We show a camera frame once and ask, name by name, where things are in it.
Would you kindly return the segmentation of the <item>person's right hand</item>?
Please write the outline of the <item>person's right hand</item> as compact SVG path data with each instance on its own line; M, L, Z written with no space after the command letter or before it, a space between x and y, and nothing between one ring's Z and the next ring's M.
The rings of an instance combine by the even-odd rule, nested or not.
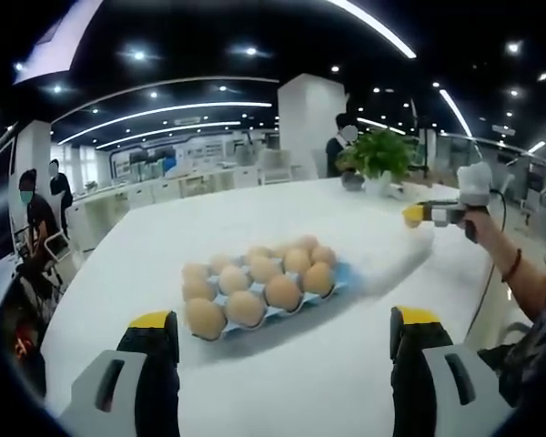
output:
M488 213L469 210L464 221L474 226L477 243L490 255L501 274L501 281L509 283L521 264L521 250L506 237Z

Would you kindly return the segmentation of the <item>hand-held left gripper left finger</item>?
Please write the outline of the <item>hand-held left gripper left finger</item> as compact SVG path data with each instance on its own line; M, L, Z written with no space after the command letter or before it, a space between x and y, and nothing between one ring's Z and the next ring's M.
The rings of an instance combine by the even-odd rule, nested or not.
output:
M77 376L59 423L71 436L178 436L179 361L174 311L133 320Z

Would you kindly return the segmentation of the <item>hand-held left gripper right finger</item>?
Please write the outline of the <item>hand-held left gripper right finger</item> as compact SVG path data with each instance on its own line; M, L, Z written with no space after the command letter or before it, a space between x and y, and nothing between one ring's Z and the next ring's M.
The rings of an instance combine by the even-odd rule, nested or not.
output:
M492 436L512 414L492 367L428 310L391 309L390 359L394 436Z

